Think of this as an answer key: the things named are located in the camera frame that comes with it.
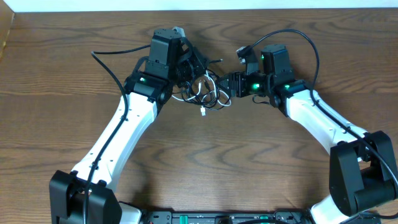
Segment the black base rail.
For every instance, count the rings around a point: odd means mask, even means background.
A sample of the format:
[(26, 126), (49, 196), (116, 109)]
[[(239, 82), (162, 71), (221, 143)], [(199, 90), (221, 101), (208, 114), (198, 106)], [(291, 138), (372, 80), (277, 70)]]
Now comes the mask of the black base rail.
[(218, 223), (244, 223), (255, 220), (257, 223), (290, 223), (290, 224), (316, 224), (316, 223), (359, 223), (381, 224), (379, 218), (361, 217), (355, 215), (348, 218), (338, 214), (322, 215), (309, 209), (279, 209), (265, 212), (176, 212), (172, 210), (144, 210), (139, 224), (218, 224)]

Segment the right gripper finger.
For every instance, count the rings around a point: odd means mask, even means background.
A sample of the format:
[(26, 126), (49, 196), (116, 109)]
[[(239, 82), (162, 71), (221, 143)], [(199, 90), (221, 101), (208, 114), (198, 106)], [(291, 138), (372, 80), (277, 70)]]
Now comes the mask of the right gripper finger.
[(217, 86), (218, 86), (218, 88), (220, 90), (224, 91), (227, 94), (228, 97), (233, 97), (233, 95), (231, 93), (231, 90), (228, 87), (225, 87), (225, 86), (223, 86), (223, 85), (221, 85), (219, 83), (217, 84)]
[(217, 84), (219, 85), (230, 85), (233, 82), (233, 73), (227, 73), (217, 78)]

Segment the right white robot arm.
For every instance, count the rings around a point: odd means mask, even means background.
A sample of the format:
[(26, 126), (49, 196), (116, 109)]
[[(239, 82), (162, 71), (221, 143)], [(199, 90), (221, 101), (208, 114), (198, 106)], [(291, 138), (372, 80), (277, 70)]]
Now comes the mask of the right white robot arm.
[(397, 199), (397, 165), (390, 137), (355, 126), (297, 80), (284, 45), (267, 45), (241, 58), (246, 69), (218, 80), (231, 97), (268, 97), (266, 102), (302, 125), (330, 156), (330, 194), (310, 209), (312, 223), (380, 223), (371, 210)]

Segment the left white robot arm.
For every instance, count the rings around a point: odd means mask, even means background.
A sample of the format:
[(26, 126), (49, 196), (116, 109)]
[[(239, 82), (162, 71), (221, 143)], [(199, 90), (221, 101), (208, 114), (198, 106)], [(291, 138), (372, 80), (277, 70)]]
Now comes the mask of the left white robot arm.
[(49, 183), (52, 223), (139, 223), (140, 209), (119, 202), (115, 191), (135, 145), (172, 96), (206, 72), (209, 61), (180, 27), (157, 29), (123, 83), (121, 99), (105, 130), (71, 172), (56, 171)]

